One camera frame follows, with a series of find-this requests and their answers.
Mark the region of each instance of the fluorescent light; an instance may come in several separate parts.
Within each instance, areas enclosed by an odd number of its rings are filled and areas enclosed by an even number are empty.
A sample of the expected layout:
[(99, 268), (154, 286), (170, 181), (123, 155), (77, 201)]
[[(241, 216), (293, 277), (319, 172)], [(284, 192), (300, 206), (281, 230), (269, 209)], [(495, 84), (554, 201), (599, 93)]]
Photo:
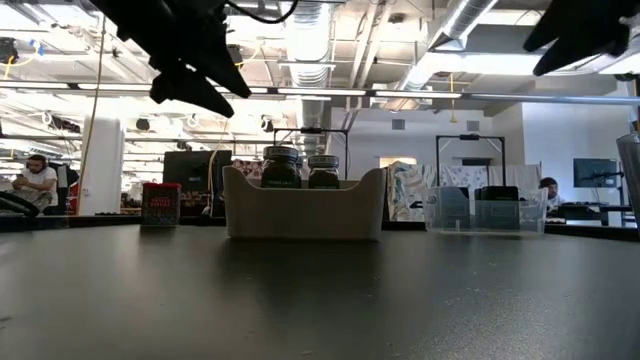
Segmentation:
[(600, 74), (615, 75), (626, 73), (639, 73), (640, 72), (640, 56), (631, 55), (624, 59), (615, 61), (611, 66), (608, 66), (600, 71)]
[(249, 88), (249, 90), (254, 94), (266, 94), (269, 92), (267, 88)]
[[(95, 90), (98, 84), (78, 84), (78, 87), (82, 90)], [(115, 90), (115, 91), (149, 91), (151, 85), (149, 84), (100, 84), (100, 90)]]
[(310, 88), (282, 88), (278, 89), (280, 94), (291, 95), (337, 95), (337, 96), (364, 96), (367, 92), (365, 90), (351, 90), (351, 89), (310, 89)]
[(287, 100), (312, 100), (312, 101), (331, 101), (330, 96), (314, 96), (314, 95), (287, 95)]
[(386, 98), (458, 99), (462, 95), (433, 91), (376, 91), (376, 96)]
[(316, 61), (278, 61), (278, 67), (282, 69), (283, 66), (288, 67), (309, 67), (309, 68), (330, 68), (335, 69), (336, 64), (330, 62), (316, 62)]
[(32, 82), (32, 81), (0, 81), (0, 88), (14, 89), (68, 89), (65, 83)]

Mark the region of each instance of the dark table surface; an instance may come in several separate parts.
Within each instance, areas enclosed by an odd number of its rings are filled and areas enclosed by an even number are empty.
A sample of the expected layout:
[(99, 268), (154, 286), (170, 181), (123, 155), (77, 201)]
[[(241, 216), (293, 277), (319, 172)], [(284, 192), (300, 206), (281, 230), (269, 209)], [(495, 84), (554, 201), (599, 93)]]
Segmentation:
[(640, 244), (3, 234), (0, 359), (638, 359)]

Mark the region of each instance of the dark jar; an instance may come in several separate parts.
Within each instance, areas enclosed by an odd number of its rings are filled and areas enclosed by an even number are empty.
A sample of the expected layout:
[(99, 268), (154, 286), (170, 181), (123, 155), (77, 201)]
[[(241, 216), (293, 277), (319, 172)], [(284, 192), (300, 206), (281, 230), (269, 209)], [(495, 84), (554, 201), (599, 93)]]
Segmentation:
[(296, 160), (298, 160), (298, 150), (294, 148), (286, 146), (264, 148), (260, 185), (263, 188), (297, 188)]
[(340, 189), (338, 166), (340, 160), (333, 155), (314, 155), (307, 159), (311, 169), (309, 189)]
[(296, 187), (302, 189), (302, 158), (298, 156), (296, 161)]

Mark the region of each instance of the white column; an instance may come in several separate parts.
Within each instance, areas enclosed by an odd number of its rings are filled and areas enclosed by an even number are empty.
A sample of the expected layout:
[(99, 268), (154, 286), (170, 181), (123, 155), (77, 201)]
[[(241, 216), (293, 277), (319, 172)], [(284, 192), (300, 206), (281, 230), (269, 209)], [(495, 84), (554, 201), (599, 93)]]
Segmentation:
[(117, 117), (98, 117), (94, 119), (91, 142), (89, 138), (89, 122), (82, 139), (83, 155), (88, 156), (79, 196), (79, 215), (94, 215), (100, 212), (120, 212), (120, 192), (122, 185), (122, 162), (124, 159), (124, 137), (126, 121)]

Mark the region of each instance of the person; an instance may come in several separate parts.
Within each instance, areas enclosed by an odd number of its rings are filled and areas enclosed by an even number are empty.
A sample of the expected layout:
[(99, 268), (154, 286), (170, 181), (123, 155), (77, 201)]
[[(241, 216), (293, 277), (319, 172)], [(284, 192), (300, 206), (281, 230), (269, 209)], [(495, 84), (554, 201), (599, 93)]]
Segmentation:
[(27, 159), (27, 168), (13, 182), (15, 190), (47, 191), (51, 194), (49, 206), (58, 205), (56, 171), (47, 166), (47, 158), (42, 155), (32, 155)]
[(566, 201), (558, 194), (558, 182), (554, 178), (546, 177), (540, 180), (539, 189), (547, 188), (547, 206), (558, 207)]

